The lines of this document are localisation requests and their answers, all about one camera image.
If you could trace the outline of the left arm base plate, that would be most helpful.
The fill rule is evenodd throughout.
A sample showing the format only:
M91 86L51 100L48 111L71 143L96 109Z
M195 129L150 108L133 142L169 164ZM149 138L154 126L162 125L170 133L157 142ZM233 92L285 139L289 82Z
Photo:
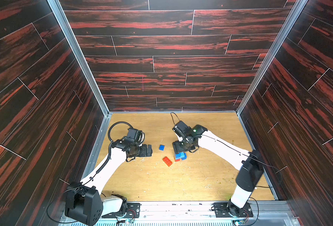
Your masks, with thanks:
M101 218L139 218L141 204L137 202L127 202L118 212L111 212L102 215Z

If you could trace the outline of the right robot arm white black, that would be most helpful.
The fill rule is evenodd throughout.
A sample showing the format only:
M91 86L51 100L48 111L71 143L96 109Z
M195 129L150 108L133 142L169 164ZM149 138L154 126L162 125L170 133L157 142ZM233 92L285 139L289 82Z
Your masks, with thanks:
M244 208L264 174L260 153L256 150L249 152L238 148L198 124L191 128L183 121L179 121L174 125L173 131L178 137L178 140L173 142L176 154L192 153L199 148L204 148L226 160L238 170L237 186L229 200L229 209L240 210Z

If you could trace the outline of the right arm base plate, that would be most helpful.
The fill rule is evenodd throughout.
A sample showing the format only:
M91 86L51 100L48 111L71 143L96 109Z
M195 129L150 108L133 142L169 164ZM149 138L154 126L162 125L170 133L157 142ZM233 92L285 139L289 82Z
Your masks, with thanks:
M239 208L231 202L214 202L212 211L217 218L251 218L254 216L250 203L246 203L243 208Z

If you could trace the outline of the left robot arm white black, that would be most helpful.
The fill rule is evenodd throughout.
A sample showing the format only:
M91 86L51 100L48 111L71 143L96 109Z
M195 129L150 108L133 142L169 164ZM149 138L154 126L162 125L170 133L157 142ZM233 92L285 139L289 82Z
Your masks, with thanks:
M102 198L102 190L127 158L151 157L152 145L138 145L126 140L111 142L107 156L100 164L80 182L72 182L65 194L65 216L93 226L97 221L110 214L122 217L127 212L127 198L111 195Z

